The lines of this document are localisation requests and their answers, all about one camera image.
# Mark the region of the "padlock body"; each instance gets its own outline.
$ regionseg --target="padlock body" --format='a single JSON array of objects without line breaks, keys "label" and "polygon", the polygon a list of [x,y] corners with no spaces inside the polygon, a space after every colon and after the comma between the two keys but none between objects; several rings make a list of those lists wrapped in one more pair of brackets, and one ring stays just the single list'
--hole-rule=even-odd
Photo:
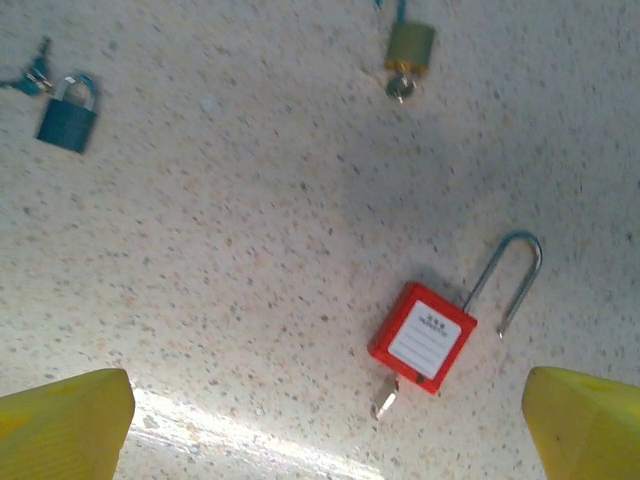
[{"label": "padlock body", "polygon": [[431,394],[478,321],[424,285],[407,283],[369,342],[371,356]]},{"label": "padlock body", "polygon": [[418,22],[396,22],[391,31],[385,66],[404,74],[423,74],[429,66],[436,31]]},{"label": "padlock body", "polygon": [[98,115],[86,108],[52,98],[36,138],[67,150],[83,153]]}]

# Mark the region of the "green padlock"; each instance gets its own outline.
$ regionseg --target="green padlock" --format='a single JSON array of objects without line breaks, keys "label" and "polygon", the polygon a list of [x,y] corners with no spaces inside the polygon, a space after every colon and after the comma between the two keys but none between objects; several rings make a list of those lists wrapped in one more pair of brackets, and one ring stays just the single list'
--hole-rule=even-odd
[{"label": "green padlock", "polygon": [[415,90],[414,78],[429,66],[436,30],[419,22],[396,22],[391,31],[385,66],[396,72],[387,84],[387,95],[400,102]]}]

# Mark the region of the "padlock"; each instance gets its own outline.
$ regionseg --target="padlock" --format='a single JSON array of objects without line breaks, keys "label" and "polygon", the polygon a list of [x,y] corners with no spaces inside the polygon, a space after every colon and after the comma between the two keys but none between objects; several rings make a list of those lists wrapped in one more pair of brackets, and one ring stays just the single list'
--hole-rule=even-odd
[{"label": "padlock", "polygon": [[[497,333],[502,338],[542,265],[540,242],[526,231],[512,232],[504,237],[462,308],[424,285],[407,283],[387,319],[369,342],[371,356],[427,392],[438,393],[449,369],[478,324],[468,313],[471,303],[514,240],[523,240],[531,246],[533,262],[498,327]],[[396,396],[397,383],[394,388],[389,379],[385,380],[374,400],[374,416],[379,418]]]},{"label": "padlock", "polygon": [[395,72],[386,88],[389,97],[403,102],[413,94],[415,79],[429,66],[435,34],[435,29],[424,23],[394,23],[385,60],[386,68]]},{"label": "padlock", "polygon": [[[65,100],[70,86],[81,82],[86,85],[88,94],[84,105],[76,105]],[[98,118],[94,111],[98,91],[94,82],[85,74],[66,76],[56,88],[49,100],[36,138],[67,150],[83,153],[89,136]]]}]

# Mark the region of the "brass padlock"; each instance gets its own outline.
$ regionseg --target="brass padlock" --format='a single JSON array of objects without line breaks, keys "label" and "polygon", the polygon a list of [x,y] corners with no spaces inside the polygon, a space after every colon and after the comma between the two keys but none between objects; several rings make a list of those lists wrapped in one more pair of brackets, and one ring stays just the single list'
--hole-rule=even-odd
[{"label": "brass padlock", "polygon": [[[78,82],[83,83],[88,90],[84,105],[65,100],[69,87]],[[94,110],[97,97],[97,88],[87,75],[66,76],[49,100],[36,138],[57,147],[83,153],[98,118]]]},{"label": "brass padlock", "polygon": [[396,22],[391,31],[385,67],[395,75],[387,84],[389,97],[401,103],[416,88],[415,79],[424,75],[429,66],[435,29],[419,22]]}]

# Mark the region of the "blue padlock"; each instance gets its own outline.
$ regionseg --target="blue padlock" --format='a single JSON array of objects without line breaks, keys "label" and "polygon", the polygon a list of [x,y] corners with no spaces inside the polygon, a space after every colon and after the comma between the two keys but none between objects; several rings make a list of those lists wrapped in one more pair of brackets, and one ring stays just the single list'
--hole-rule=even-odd
[{"label": "blue padlock", "polygon": [[[88,94],[84,105],[76,105],[64,98],[69,87],[78,82],[87,86]],[[94,110],[97,97],[98,90],[89,76],[66,76],[49,100],[36,138],[60,148],[83,153],[98,118]]]}]

